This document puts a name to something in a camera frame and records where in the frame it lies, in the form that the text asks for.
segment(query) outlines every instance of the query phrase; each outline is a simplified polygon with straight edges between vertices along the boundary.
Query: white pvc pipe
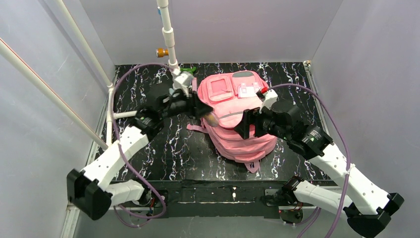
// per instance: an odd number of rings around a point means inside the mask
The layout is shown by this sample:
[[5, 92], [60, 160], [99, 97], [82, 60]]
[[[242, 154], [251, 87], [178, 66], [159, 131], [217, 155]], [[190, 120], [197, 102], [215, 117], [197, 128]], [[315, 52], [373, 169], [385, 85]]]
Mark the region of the white pvc pipe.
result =
[[60, 8], [61, 12], [67, 19], [71, 29], [74, 31], [77, 39], [82, 44], [83, 49], [88, 54], [90, 60], [93, 62], [96, 70], [99, 72], [102, 80], [106, 84], [108, 88], [113, 88], [112, 82], [109, 80], [108, 76], [106, 75], [104, 69], [102, 68], [101, 64], [99, 63], [98, 59], [96, 58], [95, 54], [93, 53], [92, 49], [90, 48], [88, 42], [86, 41], [85, 37], [83, 36], [82, 32], [80, 31], [79, 27], [77, 26], [76, 22], [74, 21], [73, 17], [71, 16], [70, 12], [68, 11], [67, 7], [65, 6], [62, 0], [56, 0], [58, 7]]
[[168, 64], [170, 68], [179, 68], [175, 55], [175, 39], [173, 36], [173, 28], [170, 23], [168, 5], [168, 0], [157, 0], [157, 6], [159, 7], [163, 24], [162, 34], [165, 39], [165, 45], [169, 52]]
[[13, 49], [0, 38], [0, 54], [21, 72], [35, 87], [61, 109], [73, 122], [85, 131], [104, 150], [108, 148], [104, 141], [60, 98]]
[[112, 102], [112, 93], [114, 88], [108, 89], [108, 107], [106, 111], [106, 144], [110, 146], [112, 144], [112, 119], [111, 113], [113, 113], [114, 108], [111, 106]]
[[131, 112], [124, 112], [124, 113], [114, 113], [114, 118], [130, 118], [134, 117], [136, 115], [137, 111], [131, 111]]

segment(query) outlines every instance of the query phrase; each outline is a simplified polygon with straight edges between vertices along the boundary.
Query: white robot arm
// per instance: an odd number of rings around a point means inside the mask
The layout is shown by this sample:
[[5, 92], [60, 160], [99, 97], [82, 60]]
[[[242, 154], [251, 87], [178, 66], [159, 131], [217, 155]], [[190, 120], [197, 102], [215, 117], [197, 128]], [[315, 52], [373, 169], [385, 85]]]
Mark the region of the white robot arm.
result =
[[[269, 91], [262, 89], [257, 95], [264, 99]], [[247, 139], [250, 136], [249, 126], [254, 124], [255, 137], [271, 134], [284, 139], [289, 148], [323, 170], [341, 188], [349, 174], [341, 217], [346, 218], [350, 227], [366, 238], [378, 235], [404, 203], [402, 196], [379, 188], [354, 164], [347, 171], [346, 157], [331, 137], [317, 126], [304, 124], [297, 106], [280, 101], [267, 105], [262, 109], [245, 110], [234, 130]], [[284, 198], [289, 204], [310, 203], [336, 213], [341, 195], [294, 176], [278, 192], [277, 198]]]
[[111, 184], [112, 178], [125, 165], [118, 144], [127, 160], [145, 147], [162, 129], [163, 119], [184, 113], [192, 118], [207, 117], [213, 108], [200, 101], [196, 92], [189, 93], [192, 77], [181, 73], [174, 79], [171, 94], [168, 85], [157, 84], [147, 94], [147, 104], [139, 109], [128, 127], [102, 155], [81, 171], [67, 175], [68, 201], [92, 220], [102, 217], [110, 206], [139, 200], [143, 186], [134, 180]]

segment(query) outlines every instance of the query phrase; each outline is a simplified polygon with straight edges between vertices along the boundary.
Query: green clip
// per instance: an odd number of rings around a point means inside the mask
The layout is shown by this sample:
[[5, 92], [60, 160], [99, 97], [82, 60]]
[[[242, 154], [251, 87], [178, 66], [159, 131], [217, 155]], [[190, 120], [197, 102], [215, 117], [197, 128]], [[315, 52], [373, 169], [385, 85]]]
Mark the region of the green clip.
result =
[[194, 72], [197, 70], [197, 67], [193, 67], [193, 68], [180, 68], [181, 71], [186, 71], [189, 72], [191, 74], [194, 74]]

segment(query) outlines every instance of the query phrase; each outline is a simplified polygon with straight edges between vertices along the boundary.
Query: pink backpack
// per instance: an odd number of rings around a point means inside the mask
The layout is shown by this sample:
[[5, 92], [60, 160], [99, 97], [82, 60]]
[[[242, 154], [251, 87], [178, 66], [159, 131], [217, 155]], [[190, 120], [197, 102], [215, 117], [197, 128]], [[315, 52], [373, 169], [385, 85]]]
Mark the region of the pink backpack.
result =
[[[241, 121], [243, 110], [260, 107], [262, 101], [255, 94], [268, 87], [257, 73], [239, 71], [215, 74], [205, 78], [198, 87], [201, 101], [214, 108], [219, 126], [211, 127], [202, 119], [202, 126], [188, 125], [187, 129], [208, 133], [218, 152], [227, 159], [244, 163], [251, 173], [260, 168], [260, 159], [270, 153], [277, 142], [272, 135], [253, 137], [255, 128], [250, 128], [250, 138], [242, 139], [233, 128]], [[197, 82], [193, 81], [193, 90]]]

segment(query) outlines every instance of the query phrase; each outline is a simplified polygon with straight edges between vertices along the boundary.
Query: black marble surface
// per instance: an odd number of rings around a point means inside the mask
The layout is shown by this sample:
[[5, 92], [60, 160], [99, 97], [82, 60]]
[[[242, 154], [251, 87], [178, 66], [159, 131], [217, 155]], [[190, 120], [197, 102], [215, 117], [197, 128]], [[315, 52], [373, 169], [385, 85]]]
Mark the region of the black marble surface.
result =
[[[280, 83], [297, 83], [309, 87], [304, 66], [300, 62], [288, 63], [199, 63], [181, 64], [181, 67], [197, 67], [194, 74], [198, 82], [209, 75], [217, 73], [252, 70], [257, 72], [269, 86]], [[117, 67], [120, 78], [133, 65]], [[128, 76], [115, 96], [114, 111], [128, 112], [136, 110], [145, 101], [145, 93], [151, 85], [171, 83], [169, 71], [159, 66], [148, 66]], [[301, 108], [302, 118], [321, 126], [314, 98], [303, 90], [296, 88], [276, 89], [280, 100], [290, 101]], [[123, 132], [127, 119], [119, 119], [120, 133]], [[292, 152], [286, 143], [278, 140], [274, 151], [260, 162], [260, 170], [252, 174], [240, 163], [228, 160], [216, 151], [208, 135], [186, 129], [188, 123], [199, 124], [184, 115], [167, 119], [165, 128], [145, 148], [130, 160], [148, 180], [288, 180], [293, 175], [304, 179], [329, 179], [317, 167], [312, 166]], [[116, 174], [114, 180], [129, 180], [133, 174], [124, 167]]]

